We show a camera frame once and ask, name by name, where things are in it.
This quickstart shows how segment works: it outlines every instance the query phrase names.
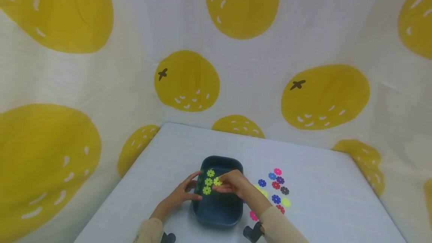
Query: hand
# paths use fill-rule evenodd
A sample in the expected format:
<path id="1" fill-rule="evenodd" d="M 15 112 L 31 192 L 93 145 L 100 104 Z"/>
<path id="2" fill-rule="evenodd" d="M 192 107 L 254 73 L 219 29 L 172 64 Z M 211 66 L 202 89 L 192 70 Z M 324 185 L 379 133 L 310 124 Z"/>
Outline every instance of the hand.
<path id="1" fill-rule="evenodd" d="M 166 198 L 169 200 L 174 206 L 179 206 L 184 201 L 194 200 L 199 201 L 202 197 L 198 194 L 189 193 L 191 189 L 194 189 L 197 186 L 197 181 L 193 180 L 196 178 L 201 171 L 194 172 L 190 176 L 188 176 L 182 183 L 180 183 L 177 188 Z"/>
<path id="2" fill-rule="evenodd" d="M 222 185 L 213 186 L 214 191 L 223 194 L 236 194 L 247 203 L 258 218 L 272 206 L 269 200 L 239 170 L 233 170 L 219 176 L 219 181 L 222 181 Z"/>
<path id="3" fill-rule="evenodd" d="M 191 189 L 195 188 L 197 185 L 197 181 L 193 179 L 199 174 L 201 174 L 201 171 L 194 172 L 180 183 L 167 198 L 159 203 L 150 218 L 157 218 L 163 221 L 174 208 L 178 207 L 183 202 L 188 200 L 201 200 L 202 197 L 200 195 L 189 193 Z"/>
<path id="4" fill-rule="evenodd" d="M 252 186 L 249 180 L 239 170 L 233 170 L 219 176 L 219 181 L 222 181 L 222 185 L 213 186 L 214 191 L 225 194 L 233 193 L 241 199 L 245 198 L 246 193 Z"/>

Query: yellow orange print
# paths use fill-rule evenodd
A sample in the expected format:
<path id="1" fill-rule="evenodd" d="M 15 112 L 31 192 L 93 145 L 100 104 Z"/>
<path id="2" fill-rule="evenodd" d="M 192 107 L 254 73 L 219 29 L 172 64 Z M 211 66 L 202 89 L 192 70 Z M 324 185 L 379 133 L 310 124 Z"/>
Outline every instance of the yellow orange print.
<path id="1" fill-rule="evenodd" d="M 123 145 L 123 149 L 120 152 L 120 157 L 117 162 L 117 172 L 120 177 L 124 177 L 137 157 L 156 135 L 158 130 L 159 127 L 156 125 L 140 127 L 127 139 L 126 143 Z"/>
<path id="2" fill-rule="evenodd" d="M 298 129 L 329 129 L 353 120 L 369 100 L 369 82 L 343 64 L 314 67 L 294 76 L 281 101 L 282 115 Z"/>
<path id="3" fill-rule="evenodd" d="M 332 150 L 349 154 L 360 168 L 375 194 L 378 197 L 383 194 L 386 184 L 384 175 L 378 168 L 381 156 L 375 148 L 353 139 L 339 141 Z"/>
<path id="4" fill-rule="evenodd" d="M 0 8 L 39 44 L 93 53 L 113 29 L 111 0 L 0 0 Z"/>
<path id="5" fill-rule="evenodd" d="M 429 214 L 429 224 L 432 229 L 432 178 L 424 183 L 424 196 L 426 198 L 426 209 Z"/>
<path id="6" fill-rule="evenodd" d="M 30 104 L 0 115 L 0 242 L 53 218 L 95 171 L 99 133 L 87 115 Z"/>
<path id="7" fill-rule="evenodd" d="M 432 59 L 432 0 L 406 0 L 399 13 L 398 31 L 411 52 Z"/>
<path id="8" fill-rule="evenodd" d="M 181 50 L 163 59 L 154 74 L 163 104 L 186 112 L 210 108 L 219 96 L 219 76 L 199 53 Z"/>
<path id="9" fill-rule="evenodd" d="M 219 120 L 217 120 L 211 129 L 221 131 L 221 132 L 230 132 L 241 135 L 248 135 L 253 137 L 265 138 L 264 133 L 249 118 L 242 115 L 228 115 Z"/>
<path id="10" fill-rule="evenodd" d="M 279 0 L 206 0 L 215 26 L 234 39 L 264 33 L 275 20 Z"/>

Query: white table surface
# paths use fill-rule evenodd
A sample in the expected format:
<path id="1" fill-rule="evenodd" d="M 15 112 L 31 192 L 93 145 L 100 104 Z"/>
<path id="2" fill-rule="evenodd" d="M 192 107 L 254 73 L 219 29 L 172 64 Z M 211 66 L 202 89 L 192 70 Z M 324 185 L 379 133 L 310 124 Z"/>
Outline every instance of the white table surface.
<path id="1" fill-rule="evenodd" d="M 131 243 L 156 205 L 211 155 L 235 158 L 245 176 L 271 195 L 268 174 L 282 170 L 292 205 L 285 216 L 311 243 L 406 243 L 367 181 L 338 152 L 167 123 L 137 158 L 75 243 Z M 255 222 L 244 206 L 240 223 L 229 231 L 200 226 L 184 203 L 166 222 L 176 243 L 249 242 L 245 226 Z"/>

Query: dark blue tray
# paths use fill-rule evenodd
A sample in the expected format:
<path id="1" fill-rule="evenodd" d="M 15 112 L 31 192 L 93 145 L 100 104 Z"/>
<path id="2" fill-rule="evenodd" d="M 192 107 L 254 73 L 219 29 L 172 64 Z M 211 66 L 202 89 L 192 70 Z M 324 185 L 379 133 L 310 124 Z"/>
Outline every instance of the dark blue tray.
<path id="1" fill-rule="evenodd" d="M 197 221 L 205 226 L 213 228 L 230 228 L 236 225 L 243 215 L 243 201 L 232 193 L 218 193 L 211 190 L 209 195 L 203 194 L 205 179 L 208 170 L 213 170 L 216 177 L 232 170 L 240 170 L 243 173 L 242 164 L 233 158 L 210 156 L 205 158 L 201 165 L 201 175 L 198 177 L 195 193 L 202 195 L 201 201 L 192 202 L 193 214 Z"/>

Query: sleeve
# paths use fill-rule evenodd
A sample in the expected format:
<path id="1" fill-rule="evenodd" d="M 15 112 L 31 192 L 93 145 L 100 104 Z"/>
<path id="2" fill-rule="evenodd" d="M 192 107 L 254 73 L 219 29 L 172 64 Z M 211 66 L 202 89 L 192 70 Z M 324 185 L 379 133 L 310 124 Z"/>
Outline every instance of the sleeve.
<path id="1" fill-rule="evenodd" d="M 309 243 L 301 232 L 274 206 L 259 218 L 267 243 Z"/>
<path id="2" fill-rule="evenodd" d="M 133 243 L 160 243 L 163 235 L 163 224 L 157 218 L 142 222 Z"/>

